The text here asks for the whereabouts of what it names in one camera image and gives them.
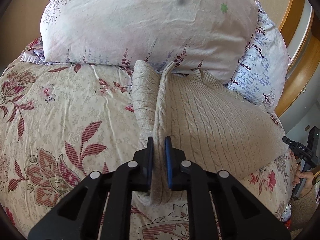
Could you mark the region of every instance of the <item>beige sweater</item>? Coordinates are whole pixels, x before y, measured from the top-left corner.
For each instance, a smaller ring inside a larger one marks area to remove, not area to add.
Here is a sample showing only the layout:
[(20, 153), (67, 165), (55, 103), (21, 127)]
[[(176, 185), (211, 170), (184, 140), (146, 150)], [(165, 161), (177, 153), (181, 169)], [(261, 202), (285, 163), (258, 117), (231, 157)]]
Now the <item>beige sweater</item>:
[(316, 210), (314, 188), (303, 198), (291, 202), (291, 238), (294, 239), (310, 220)]
[(204, 170), (227, 170), (237, 179), (288, 149), (282, 142), (283, 131), (263, 105), (243, 100), (207, 72), (195, 70), (181, 78), (171, 73), (174, 67), (174, 62), (169, 63), (161, 76), (144, 61), (137, 61), (134, 67), (132, 99), (140, 148), (146, 146), (148, 136), (154, 140), (151, 192), (139, 193), (146, 205), (186, 200), (185, 192), (172, 192), (167, 186), (166, 136)]

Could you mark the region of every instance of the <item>green flower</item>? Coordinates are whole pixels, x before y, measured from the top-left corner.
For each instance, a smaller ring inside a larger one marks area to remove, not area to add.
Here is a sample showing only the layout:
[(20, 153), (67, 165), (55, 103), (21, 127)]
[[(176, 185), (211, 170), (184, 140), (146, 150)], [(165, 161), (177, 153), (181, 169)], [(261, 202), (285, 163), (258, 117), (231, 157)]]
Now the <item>green flower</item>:
[(221, 11), (222, 11), (223, 13), (226, 13), (226, 12), (228, 11), (228, 6), (227, 6), (226, 4), (224, 4), (224, 3), (222, 3), (222, 4), (221, 4)]

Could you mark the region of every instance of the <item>hand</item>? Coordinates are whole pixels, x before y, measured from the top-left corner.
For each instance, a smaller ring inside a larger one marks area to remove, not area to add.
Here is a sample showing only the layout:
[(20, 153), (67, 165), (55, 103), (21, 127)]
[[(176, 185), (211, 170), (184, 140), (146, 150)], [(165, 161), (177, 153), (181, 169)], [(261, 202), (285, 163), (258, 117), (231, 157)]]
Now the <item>hand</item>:
[(311, 171), (306, 171), (306, 172), (300, 172), (301, 165), (298, 166), (296, 170), (296, 175), (294, 176), (292, 185), (295, 187), (297, 184), (300, 183), (300, 179), (307, 179), (306, 183), (304, 184), (303, 189), (300, 192), (299, 198), (304, 197), (307, 195), (310, 190), (312, 189), (312, 180), (313, 180), (313, 173)]

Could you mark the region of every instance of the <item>brown sleeve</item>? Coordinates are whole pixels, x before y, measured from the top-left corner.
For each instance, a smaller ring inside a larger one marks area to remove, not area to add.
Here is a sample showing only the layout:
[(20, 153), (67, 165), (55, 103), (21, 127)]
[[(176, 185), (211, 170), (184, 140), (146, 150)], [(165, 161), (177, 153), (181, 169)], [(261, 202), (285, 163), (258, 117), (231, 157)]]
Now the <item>brown sleeve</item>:
[(291, 202), (290, 231), (301, 229), (316, 211), (316, 192), (314, 187), (303, 198)]

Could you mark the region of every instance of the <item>bed sheet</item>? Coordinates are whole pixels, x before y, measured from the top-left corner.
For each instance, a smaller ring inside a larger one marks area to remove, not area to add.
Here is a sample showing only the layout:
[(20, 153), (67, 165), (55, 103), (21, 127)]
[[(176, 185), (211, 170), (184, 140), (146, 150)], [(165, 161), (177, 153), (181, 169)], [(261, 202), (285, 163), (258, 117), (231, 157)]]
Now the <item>bed sheet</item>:
[[(24, 236), (91, 171), (114, 171), (132, 159), (139, 127), (131, 76), (130, 66), (42, 66), (20, 57), (4, 71), (0, 203)], [(270, 118), (281, 126), (275, 114)], [(288, 150), (241, 183), (280, 218), (296, 166)], [(187, 239), (187, 203), (147, 207), (133, 199), (130, 230), (133, 240)]]

